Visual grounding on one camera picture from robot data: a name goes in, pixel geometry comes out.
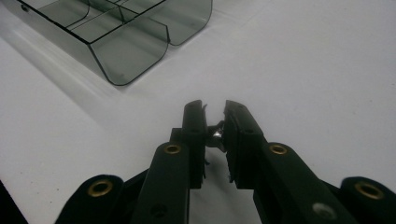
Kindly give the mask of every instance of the brass screw insert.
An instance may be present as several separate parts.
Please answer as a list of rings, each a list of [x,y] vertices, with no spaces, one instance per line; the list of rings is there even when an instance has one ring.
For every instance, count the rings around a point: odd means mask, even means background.
[[[271,145],[270,150],[278,155],[284,155],[288,152],[288,150],[285,147],[282,147],[280,145]]]
[[[94,198],[108,194],[113,189],[113,183],[108,179],[93,182],[88,188],[88,194]]]
[[[170,145],[170,146],[167,146],[167,147],[164,149],[164,151],[165,151],[166,153],[171,154],[171,155],[174,155],[174,154],[179,153],[180,150],[181,150],[181,146],[178,146],[178,145]]]
[[[367,182],[360,181],[355,184],[355,189],[362,195],[374,199],[380,200],[384,198],[384,192],[376,186],[369,184]]]

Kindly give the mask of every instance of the white table surface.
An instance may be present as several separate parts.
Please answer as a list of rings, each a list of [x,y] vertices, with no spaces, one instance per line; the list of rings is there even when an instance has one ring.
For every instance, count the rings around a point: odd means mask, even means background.
[[[29,223],[53,223],[88,178],[149,168],[184,104],[203,100],[215,124],[230,99],[319,178],[396,191],[395,24],[394,0],[214,0],[202,32],[116,88],[0,3],[0,178]],[[260,223],[225,155],[206,157],[190,223]]]

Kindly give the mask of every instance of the white surface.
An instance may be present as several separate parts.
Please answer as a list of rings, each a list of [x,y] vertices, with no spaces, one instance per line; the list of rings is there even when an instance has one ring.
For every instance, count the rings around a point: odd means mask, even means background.
[[[29,223],[53,223],[86,179],[148,168],[184,104],[202,99],[215,124],[231,99],[323,180],[396,191],[395,24],[391,0],[214,0],[201,33],[115,88],[0,4],[0,178]],[[207,159],[190,223],[260,223],[225,155]]]

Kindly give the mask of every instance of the screw hole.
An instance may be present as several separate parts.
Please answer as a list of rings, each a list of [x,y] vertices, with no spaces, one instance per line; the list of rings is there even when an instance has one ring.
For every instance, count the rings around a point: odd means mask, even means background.
[[[165,151],[166,153],[172,155],[172,154],[177,154],[177,153],[179,153],[180,150],[181,150],[181,147],[180,147],[180,146],[172,145],[172,146],[167,146],[167,147],[165,148],[164,151]]]
[[[283,155],[286,154],[288,152],[288,150],[285,147],[282,147],[280,145],[271,145],[270,146],[270,150],[278,155]]]
[[[157,203],[151,207],[150,213],[153,217],[160,218],[166,215],[167,209],[165,205]]]
[[[356,183],[355,189],[362,195],[374,200],[380,200],[384,198],[384,192],[382,192],[381,189],[363,181]]]
[[[312,210],[323,219],[335,220],[337,219],[337,214],[334,209],[325,203],[314,203],[312,205]]]
[[[93,182],[88,188],[88,194],[94,198],[108,194],[113,189],[113,183],[108,179]]]
[[[21,5],[21,9],[25,12],[29,11],[29,7],[27,7],[26,5]]]

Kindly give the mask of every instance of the transparent container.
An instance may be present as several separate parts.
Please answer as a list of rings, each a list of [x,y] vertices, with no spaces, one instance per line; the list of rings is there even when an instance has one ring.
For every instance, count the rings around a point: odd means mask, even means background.
[[[207,24],[212,0],[2,0],[96,74],[126,85]]]

